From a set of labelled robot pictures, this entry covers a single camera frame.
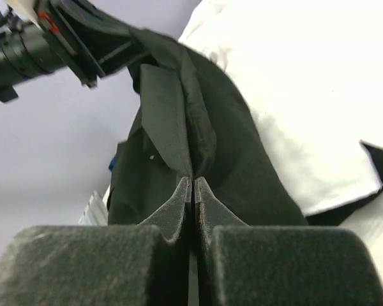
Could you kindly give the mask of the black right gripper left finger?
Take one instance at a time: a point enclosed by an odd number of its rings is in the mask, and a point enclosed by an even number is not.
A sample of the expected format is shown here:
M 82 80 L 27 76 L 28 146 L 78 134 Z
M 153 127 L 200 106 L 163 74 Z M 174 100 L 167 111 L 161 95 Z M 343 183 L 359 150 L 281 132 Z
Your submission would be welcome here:
M 186 305 L 192 183 L 138 225 L 35 226 L 0 258 L 0 305 Z

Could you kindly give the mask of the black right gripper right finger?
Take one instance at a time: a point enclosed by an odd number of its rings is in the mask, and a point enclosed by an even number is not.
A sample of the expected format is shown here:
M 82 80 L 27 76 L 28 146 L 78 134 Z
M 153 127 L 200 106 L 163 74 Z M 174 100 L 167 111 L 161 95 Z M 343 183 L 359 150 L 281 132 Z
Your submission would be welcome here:
M 201 305 L 383 305 L 368 249 L 332 227 L 249 226 L 195 181 Z

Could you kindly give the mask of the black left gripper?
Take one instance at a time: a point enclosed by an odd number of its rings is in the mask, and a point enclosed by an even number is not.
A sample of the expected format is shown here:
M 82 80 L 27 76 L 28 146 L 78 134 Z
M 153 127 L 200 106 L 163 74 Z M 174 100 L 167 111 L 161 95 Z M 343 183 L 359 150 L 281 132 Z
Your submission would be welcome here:
M 147 55 L 134 27 L 89 1 L 36 1 L 34 12 L 46 42 L 88 88 Z

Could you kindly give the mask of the black button shirt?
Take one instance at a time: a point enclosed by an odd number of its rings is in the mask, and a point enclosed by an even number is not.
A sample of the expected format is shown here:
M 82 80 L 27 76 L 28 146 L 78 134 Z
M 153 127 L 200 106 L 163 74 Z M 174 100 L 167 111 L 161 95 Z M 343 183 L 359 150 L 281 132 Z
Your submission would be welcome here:
M 130 32 L 141 58 L 128 67 L 140 108 L 117 146 L 107 202 L 109 224 L 138 224 L 183 177 L 204 177 L 249 225 L 337 226 L 370 198 L 305 217 L 266 154 L 250 111 L 230 78 L 167 36 Z

